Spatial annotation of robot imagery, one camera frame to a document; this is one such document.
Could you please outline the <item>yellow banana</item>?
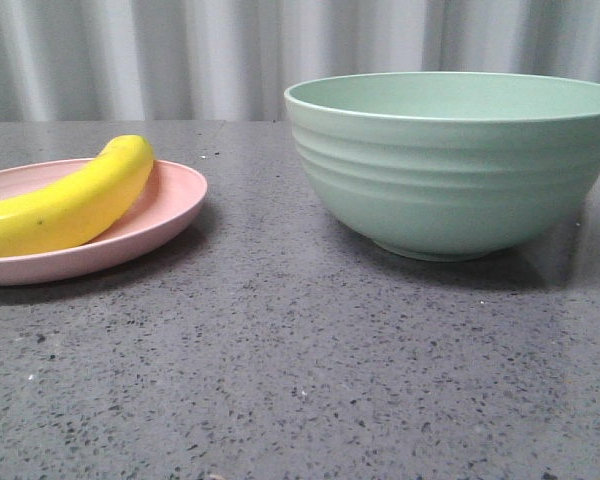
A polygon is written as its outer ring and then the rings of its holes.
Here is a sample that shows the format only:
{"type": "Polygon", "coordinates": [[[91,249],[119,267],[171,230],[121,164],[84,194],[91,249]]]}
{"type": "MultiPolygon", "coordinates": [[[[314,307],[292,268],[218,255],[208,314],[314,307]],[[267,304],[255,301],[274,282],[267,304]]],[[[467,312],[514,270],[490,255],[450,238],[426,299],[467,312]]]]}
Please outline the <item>yellow banana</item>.
{"type": "Polygon", "coordinates": [[[118,136],[77,171],[0,200],[0,258],[77,247],[97,237],[131,208],[154,162],[144,137],[118,136]]]}

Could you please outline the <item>pink plate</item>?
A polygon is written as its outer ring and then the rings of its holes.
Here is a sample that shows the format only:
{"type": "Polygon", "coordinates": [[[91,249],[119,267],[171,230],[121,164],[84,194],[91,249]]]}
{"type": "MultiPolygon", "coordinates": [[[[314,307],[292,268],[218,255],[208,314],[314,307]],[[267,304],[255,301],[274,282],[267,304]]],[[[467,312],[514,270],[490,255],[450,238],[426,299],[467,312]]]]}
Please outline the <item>pink plate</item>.
{"type": "Polygon", "coordinates": [[[64,280],[138,258],[181,233],[198,214],[206,193],[202,174],[158,161],[138,200],[107,231],[79,247],[0,258],[0,286],[64,280]]]}

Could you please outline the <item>green ribbed bowl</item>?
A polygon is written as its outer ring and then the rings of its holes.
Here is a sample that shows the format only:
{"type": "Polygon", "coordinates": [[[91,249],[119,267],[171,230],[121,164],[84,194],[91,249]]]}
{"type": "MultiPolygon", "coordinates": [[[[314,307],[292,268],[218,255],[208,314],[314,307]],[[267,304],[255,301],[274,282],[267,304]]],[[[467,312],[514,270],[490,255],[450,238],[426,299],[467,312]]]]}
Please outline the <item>green ribbed bowl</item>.
{"type": "Polygon", "coordinates": [[[530,240],[600,175],[600,84],[482,72],[375,73],[289,87],[309,183],[393,253],[458,261],[530,240]]]}

